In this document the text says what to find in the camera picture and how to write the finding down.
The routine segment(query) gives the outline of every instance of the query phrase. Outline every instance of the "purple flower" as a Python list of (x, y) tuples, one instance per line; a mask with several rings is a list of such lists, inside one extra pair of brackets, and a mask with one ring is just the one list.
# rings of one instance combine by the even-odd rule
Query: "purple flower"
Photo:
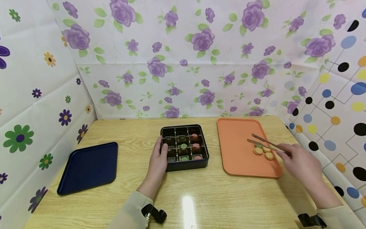
[(143, 106), (143, 107), (142, 107), (142, 109), (143, 109), (144, 111), (149, 111), (149, 110), (150, 110), (150, 107), (149, 107), (149, 106)]
[(183, 67), (186, 67), (188, 65), (188, 61), (186, 59), (182, 59), (179, 61), (179, 64)]
[(62, 35), (73, 49), (84, 50), (89, 48), (89, 33), (78, 24), (73, 24), (70, 29), (64, 30)]
[(158, 52), (158, 51), (160, 51), (161, 47), (162, 47), (162, 44), (161, 44), (160, 42), (155, 42), (155, 43), (153, 44), (153, 52)]
[(252, 68), (252, 76), (256, 79), (263, 79), (265, 75), (268, 75), (270, 67), (267, 66), (267, 62), (264, 60), (259, 61)]
[(105, 80), (100, 80), (100, 81), (98, 81), (98, 83), (105, 88), (109, 88), (108, 82)]
[(127, 0), (111, 0), (109, 7), (113, 18), (120, 24), (129, 27), (131, 22), (136, 21), (135, 10), (128, 5)]
[(175, 27), (178, 21), (178, 15), (171, 10), (165, 14), (164, 19), (166, 20), (165, 24), (167, 27)]
[(232, 81), (235, 79), (235, 76), (232, 74), (228, 74), (227, 76), (224, 77), (225, 80), (225, 84), (231, 84)]
[(291, 62), (290, 61), (287, 61), (284, 65), (283, 65), (283, 67), (284, 68), (286, 68), (286, 69), (289, 69), (290, 67), (291, 67)]
[(75, 8), (75, 6), (68, 1), (62, 3), (64, 5), (65, 10), (72, 16), (73, 18), (78, 18), (78, 10)]
[(271, 95), (271, 93), (272, 93), (272, 90), (267, 88), (267, 89), (262, 91), (262, 97), (267, 97), (268, 98)]
[(169, 89), (170, 95), (179, 95), (179, 89), (176, 87), (172, 87)]
[(127, 49), (131, 52), (138, 51), (138, 42), (135, 41), (135, 39), (132, 39), (131, 41), (127, 42)]
[(264, 56), (268, 56), (268, 55), (270, 55), (274, 50), (276, 49), (276, 47), (275, 46), (270, 46), (270, 47), (268, 47), (268, 48), (266, 48), (265, 50), (264, 50)]
[(47, 191), (48, 189), (46, 189), (46, 187), (43, 187), (42, 190), (38, 189), (36, 195), (30, 199), (29, 203), (31, 205), (28, 208), (28, 211), (31, 211), (30, 213), (33, 213), (36, 210)]
[(306, 89), (303, 87), (303, 86), (301, 86), (301, 87), (299, 87), (299, 94), (301, 95), (301, 96), (305, 96), (305, 94), (306, 94)]
[(254, 31), (256, 27), (260, 27), (264, 22), (264, 13), (262, 12), (263, 4), (260, 0), (249, 2), (247, 8), (243, 11), (242, 24), (249, 31)]
[(208, 80), (202, 80), (201, 83), (205, 87), (209, 87), (210, 86), (210, 81), (208, 81)]
[(211, 8), (207, 8), (205, 10), (205, 14), (206, 14), (206, 20), (210, 23), (213, 22), (213, 18), (215, 17), (215, 14), (213, 12), (213, 10)]
[(333, 26), (335, 29), (340, 29), (344, 23), (346, 23), (346, 17), (344, 16), (344, 14), (338, 14), (334, 18)]
[(256, 98), (253, 100), (255, 104), (259, 105), (261, 104), (261, 99), (260, 98)]
[(33, 95), (33, 98), (39, 98), (39, 97), (41, 97), (41, 94), (42, 94), (42, 92), (41, 92), (41, 90), (39, 90), (39, 89), (34, 89), (34, 90), (32, 90), (33, 91), (33, 93), (32, 93), (32, 95)]
[(290, 32), (294, 32), (297, 31), (299, 29), (300, 26), (302, 26), (304, 24), (304, 19), (299, 16), (297, 18), (295, 18), (294, 20), (292, 20), (292, 22), (290, 22), (290, 28), (288, 29)]
[(123, 79), (123, 81), (124, 81), (125, 84), (131, 84), (133, 78), (134, 77), (131, 74), (128, 74), (128, 73), (125, 73), (122, 76), (122, 79)]
[(166, 118), (178, 118), (179, 117), (179, 108), (177, 107), (169, 107), (169, 109), (164, 113), (164, 117)]
[(253, 111), (248, 113), (248, 116), (262, 116), (263, 109), (260, 107), (255, 108)]
[(214, 98), (215, 93), (210, 90), (206, 90), (202, 95), (198, 97), (198, 102), (200, 102), (202, 106), (205, 106), (211, 104)]
[(111, 106), (117, 106), (121, 104), (122, 98), (118, 92), (108, 91), (107, 96), (104, 97), (104, 101)]
[(166, 64), (160, 62), (159, 58), (157, 57), (153, 57), (147, 62), (147, 68), (150, 70), (152, 75), (158, 77), (164, 77), (165, 73), (168, 72), (168, 67)]
[(204, 29), (201, 33), (194, 34), (191, 39), (191, 43), (193, 44), (193, 50), (208, 50), (213, 44), (214, 39), (215, 35), (213, 35), (210, 29)]
[(0, 173), (0, 184), (3, 184), (4, 181), (6, 181), (8, 179), (7, 177), (8, 177), (8, 174), (6, 174), (6, 173), (1, 174)]
[(243, 46), (243, 50), (242, 53), (244, 53), (244, 55), (248, 55), (251, 54), (251, 50), (254, 48), (254, 46), (252, 45), (251, 42), (249, 42), (249, 44), (244, 45)]
[(331, 34), (327, 34), (321, 38), (313, 38), (305, 46), (305, 55), (322, 57), (326, 53), (329, 53), (335, 45), (336, 42)]
[(173, 103), (173, 100), (172, 100), (172, 98), (170, 98), (170, 97), (165, 97), (165, 98), (164, 98), (164, 100), (165, 100), (165, 102), (167, 102), (167, 103)]

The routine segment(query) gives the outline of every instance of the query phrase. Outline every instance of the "metal tongs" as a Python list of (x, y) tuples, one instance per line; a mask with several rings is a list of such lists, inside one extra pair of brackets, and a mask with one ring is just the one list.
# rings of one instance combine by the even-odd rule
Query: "metal tongs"
[[(280, 146), (277, 146), (276, 144), (273, 144), (272, 142), (267, 141), (267, 140), (265, 140), (264, 138), (261, 138), (260, 136), (255, 135), (255, 134), (253, 134), (253, 133), (252, 133), (252, 137), (255, 137), (256, 139), (259, 139), (259, 140), (261, 140), (261, 141), (263, 141), (263, 142), (266, 142), (266, 143), (268, 143), (268, 144), (273, 145), (274, 147), (276, 147), (276, 148), (278, 148), (278, 149), (282, 150), (285, 154), (287, 154), (289, 157), (291, 157), (291, 158), (292, 158), (292, 154), (291, 154), (288, 150), (285, 150), (284, 148), (282, 148), (282, 147), (280, 147)], [(272, 148), (272, 147), (266, 146), (266, 145), (264, 145), (264, 144), (262, 144), (262, 143), (260, 143), (260, 142), (253, 141), (253, 140), (251, 140), (251, 139), (247, 139), (247, 141), (248, 141), (248, 142), (250, 142), (250, 143), (253, 143), (253, 144), (255, 144), (255, 145), (260, 145), (260, 146), (262, 146), (262, 147), (266, 147), (266, 148), (269, 148), (269, 149), (271, 149), (271, 150), (277, 151), (277, 149), (274, 149), (274, 148)]]

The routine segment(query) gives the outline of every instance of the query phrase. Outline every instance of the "beige sleeve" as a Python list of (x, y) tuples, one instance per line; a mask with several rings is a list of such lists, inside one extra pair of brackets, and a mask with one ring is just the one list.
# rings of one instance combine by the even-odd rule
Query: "beige sleeve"
[(365, 229), (365, 226), (348, 207), (318, 209), (317, 213), (327, 224), (327, 229)]
[(131, 193), (107, 229), (146, 229), (149, 221), (141, 209), (149, 203), (153, 204), (153, 201), (145, 195), (137, 191)]

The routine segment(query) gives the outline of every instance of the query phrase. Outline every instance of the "wooden table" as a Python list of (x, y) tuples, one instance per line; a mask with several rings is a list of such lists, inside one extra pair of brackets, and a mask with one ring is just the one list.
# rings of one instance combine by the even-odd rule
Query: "wooden table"
[[(61, 197), (56, 193), (63, 173), (63, 170), (60, 171), (25, 228), (106, 228), (129, 194), (144, 179), (160, 129), (187, 124), (202, 126), (210, 159), (207, 168), (166, 174), (155, 198), (156, 207), (168, 214), (163, 228), (302, 228), (297, 215), (314, 214), (315, 205), (305, 189), (287, 173), (279, 157), (284, 174), (277, 180), (225, 173), (217, 135), (217, 119), (95, 121), (78, 148), (117, 142), (116, 180), (109, 185)], [(255, 119), (261, 123), (268, 140), (274, 143), (296, 143), (279, 118), (264, 116)], [(151, 220), (150, 228), (162, 226)]]

